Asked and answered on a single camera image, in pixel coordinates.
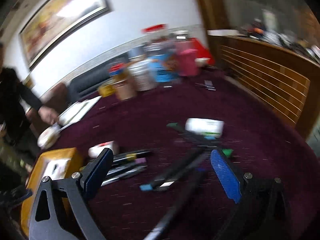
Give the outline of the bystander black sleeve forearm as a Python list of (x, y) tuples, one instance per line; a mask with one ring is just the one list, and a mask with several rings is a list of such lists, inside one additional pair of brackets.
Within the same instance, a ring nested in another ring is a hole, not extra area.
[(33, 109), (37, 112), (43, 106), (40, 99), (27, 87), (25, 86), (17, 77), (14, 69), (9, 68), (12, 75), (13, 84), (15, 85), (15, 90), (18, 95)]

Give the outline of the bystander bare hand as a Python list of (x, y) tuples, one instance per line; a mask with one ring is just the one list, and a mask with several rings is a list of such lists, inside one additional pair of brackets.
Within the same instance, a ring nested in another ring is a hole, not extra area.
[(47, 106), (42, 106), (39, 110), (38, 110), (38, 114), (40, 116), (40, 118), (47, 124), (49, 124), (50, 126), (52, 126), (55, 123), (59, 122), (59, 115), (58, 113), (52, 109), (49, 108)]

